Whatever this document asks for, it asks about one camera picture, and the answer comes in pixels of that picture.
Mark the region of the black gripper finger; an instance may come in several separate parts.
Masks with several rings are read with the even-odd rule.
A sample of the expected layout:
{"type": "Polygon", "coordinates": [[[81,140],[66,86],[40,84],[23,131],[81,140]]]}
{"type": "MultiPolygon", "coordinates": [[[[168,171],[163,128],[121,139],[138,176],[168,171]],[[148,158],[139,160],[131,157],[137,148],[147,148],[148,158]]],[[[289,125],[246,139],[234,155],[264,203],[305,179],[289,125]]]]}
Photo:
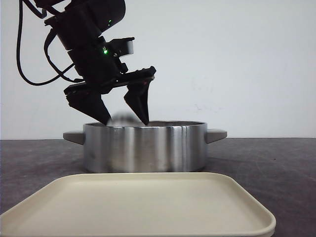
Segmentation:
{"type": "Polygon", "coordinates": [[[124,95],[126,104],[144,125],[149,123],[148,91],[150,82],[147,80],[131,81],[127,85],[124,95]]]}
{"type": "Polygon", "coordinates": [[[69,106],[106,125],[111,116],[98,93],[70,93],[66,96],[69,106]]]}

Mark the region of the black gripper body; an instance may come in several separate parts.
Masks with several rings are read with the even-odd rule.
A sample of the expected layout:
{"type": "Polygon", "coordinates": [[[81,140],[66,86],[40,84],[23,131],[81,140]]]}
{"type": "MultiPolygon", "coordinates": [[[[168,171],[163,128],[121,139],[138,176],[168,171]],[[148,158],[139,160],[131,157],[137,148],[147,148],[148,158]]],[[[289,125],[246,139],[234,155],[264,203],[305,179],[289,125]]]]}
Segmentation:
{"type": "Polygon", "coordinates": [[[75,70],[82,76],[83,82],[68,86],[64,93],[98,93],[107,94],[115,87],[128,85],[131,81],[152,81],[156,69],[151,66],[129,72],[120,57],[112,57],[105,49],[105,39],[65,38],[63,45],[68,51],[75,70]]]}

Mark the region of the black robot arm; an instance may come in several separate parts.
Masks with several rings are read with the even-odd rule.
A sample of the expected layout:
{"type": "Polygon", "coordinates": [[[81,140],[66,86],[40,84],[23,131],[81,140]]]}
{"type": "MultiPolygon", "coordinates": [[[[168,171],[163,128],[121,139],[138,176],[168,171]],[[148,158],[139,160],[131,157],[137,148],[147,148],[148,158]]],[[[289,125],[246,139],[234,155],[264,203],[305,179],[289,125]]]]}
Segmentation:
{"type": "Polygon", "coordinates": [[[120,58],[133,53],[133,38],[106,41],[102,36],[124,18],[125,2],[73,0],[64,11],[54,9],[54,0],[38,0],[35,4],[51,13],[45,24],[51,26],[83,79],[64,91],[70,107],[107,124],[111,116],[101,96],[126,86],[126,103],[142,123],[148,124],[148,90],[156,69],[130,72],[120,58]]]}

